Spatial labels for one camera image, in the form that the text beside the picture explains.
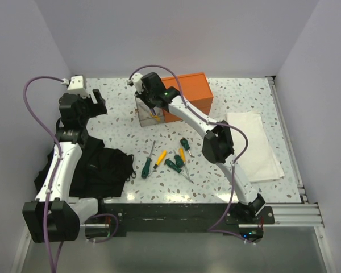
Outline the clear plastic drawer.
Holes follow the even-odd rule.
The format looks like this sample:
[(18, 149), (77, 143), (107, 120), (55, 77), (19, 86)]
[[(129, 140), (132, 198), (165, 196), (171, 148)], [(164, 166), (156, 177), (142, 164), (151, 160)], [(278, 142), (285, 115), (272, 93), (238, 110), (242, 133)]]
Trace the clear plastic drawer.
[[(165, 123), (163, 110), (161, 108), (156, 107), (153, 109), (153, 112), (151, 112), (149, 107), (139, 98), (135, 98), (135, 103), (136, 103), (135, 110), (137, 112), (138, 120), (139, 120), (141, 127), (147, 127), (147, 126), (153, 126), (153, 125)], [(161, 118), (161, 121), (157, 122), (156, 120), (154, 120), (151, 117), (151, 113), (157, 114)]]

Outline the orange drawer box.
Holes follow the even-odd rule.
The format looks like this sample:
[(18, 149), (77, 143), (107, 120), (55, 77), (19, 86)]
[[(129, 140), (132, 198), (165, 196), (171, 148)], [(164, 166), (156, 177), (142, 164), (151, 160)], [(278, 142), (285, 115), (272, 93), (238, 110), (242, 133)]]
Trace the orange drawer box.
[[(200, 111), (208, 115), (211, 110), (214, 96), (204, 72), (180, 75), (178, 76), (178, 79), (185, 98), (196, 108), (200, 109)], [(162, 78), (162, 82), (166, 88), (175, 87), (179, 90), (174, 77), (164, 77)], [(165, 110), (163, 110), (163, 116), (165, 123), (181, 120)]]

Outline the yellow screwdriver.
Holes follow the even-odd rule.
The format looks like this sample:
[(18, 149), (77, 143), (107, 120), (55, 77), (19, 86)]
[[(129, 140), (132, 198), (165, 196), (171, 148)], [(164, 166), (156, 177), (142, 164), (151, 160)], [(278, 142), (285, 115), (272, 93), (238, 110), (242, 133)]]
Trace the yellow screwdriver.
[(179, 148), (179, 153), (180, 153), (180, 157), (181, 157), (182, 161), (184, 162), (184, 167), (185, 167), (186, 174), (187, 174), (188, 178), (190, 179), (190, 175), (189, 175), (188, 168), (187, 168), (187, 165), (186, 165), (186, 157), (185, 157), (185, 154), (184, 154), (184, 149), (183, 148)]
[(160, 165), (160, 163), (163, 161), (163, 159), (165, 158), (166, 155), (167, 155), (167, 151), (164, 150), (164, 151), (160, 154), (160, 156), (158, 157), (156, 163), (153, 165), (153, 169), (156, 169), (156, 168)]
[(161, 121), (161, 118), (157, 115), (157, 114), (154, 114), (154, 113), (151, 113), (151, 117), (156, 120), (157, 122), (160, 122)]

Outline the long green screwdriver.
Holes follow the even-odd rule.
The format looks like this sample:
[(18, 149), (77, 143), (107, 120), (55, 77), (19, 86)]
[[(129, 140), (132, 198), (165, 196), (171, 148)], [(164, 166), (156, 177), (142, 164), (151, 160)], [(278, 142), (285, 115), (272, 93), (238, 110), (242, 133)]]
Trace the long green screwdriver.
[(151, 150), (149, 152), (149, 155), (147, 156), (145, 164), (143, 166), (142, 173), (141, 173), (142, 179), (146, 179), (148, 177), (149, 173), (150, 173), (150, 166), (151, 166), (151, 161), (152, 161), (151, 156), (152, 156), (152, 153), (153, 153), (153, 149), (155, 147), (155, 143), (156, 143), (156, 141), (154, 140), (153, 144), (152, 144), (152, 147), (151, 147)]

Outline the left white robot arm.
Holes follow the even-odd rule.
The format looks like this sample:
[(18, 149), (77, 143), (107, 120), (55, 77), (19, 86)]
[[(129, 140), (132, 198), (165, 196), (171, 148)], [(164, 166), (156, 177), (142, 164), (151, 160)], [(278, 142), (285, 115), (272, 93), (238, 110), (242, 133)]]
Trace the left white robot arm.
[(57, 142), (43, 186), (34, 201), (23, 206), (23, 217), (36, 243), (74, 241), (87, 219), (100, 223), (106, 209), (97, 198), (69, 202), (70, 186), (76, 166), (88, 140), (88, 120), (107, 113), (105, 100), (98, 89), (85, 98), (65, 93), (59, 99), (63, 126), (57, 130)]

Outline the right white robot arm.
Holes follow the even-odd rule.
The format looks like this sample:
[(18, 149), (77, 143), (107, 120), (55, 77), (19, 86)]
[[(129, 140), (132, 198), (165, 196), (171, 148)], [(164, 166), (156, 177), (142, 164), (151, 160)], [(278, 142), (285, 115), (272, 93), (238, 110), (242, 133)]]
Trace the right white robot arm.
[(199, 133), (203, 138), (203, 156), (224, 173), (231, 183), (232, 192), (237, 196), (238, 203), (233, 209), (228, 207), (228, 212), (250, 224), (259, 220), (266, 202), (238, 164), (238, 159), (246, 149), (235, 155), (231, 129), (236, 131), (239, 129), (201, 112), (184, 97), (181, 87), (166, 88), (157, 73), (151, 72), (144, 76), (133, 73), (128, 79), (128, 84), (135, 87), (136, 97), (150, 109), (158, 107), (166, 110)]

